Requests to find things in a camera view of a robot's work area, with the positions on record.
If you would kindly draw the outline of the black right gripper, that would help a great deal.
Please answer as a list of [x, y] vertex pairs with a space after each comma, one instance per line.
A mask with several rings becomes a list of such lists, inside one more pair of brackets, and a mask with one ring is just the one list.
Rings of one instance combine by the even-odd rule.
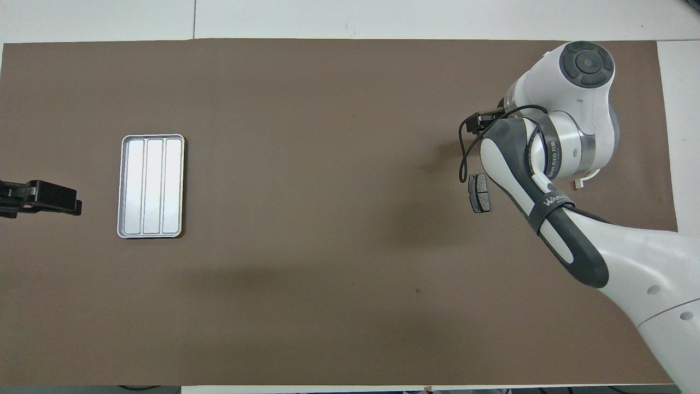
[[500, 99], [495, 109], [490, 109], [482, 112], [475, 112], [468, 117], [468, 133], [478, 135], [486, 127], [490, 126], [497, 119], [505, 114], [504, 100]]

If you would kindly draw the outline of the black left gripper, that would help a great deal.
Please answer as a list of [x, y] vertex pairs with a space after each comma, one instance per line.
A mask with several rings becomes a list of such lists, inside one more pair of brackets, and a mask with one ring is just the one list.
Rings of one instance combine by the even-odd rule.
[[[27, 192], [30, 192], [30, 207]], [[17, 218], [20, 213], [55, 212], [73, 216], [82, 214], [82, 201], [77, 190], [46, 181], [15, 183], [1, 180], [1, 217]]]

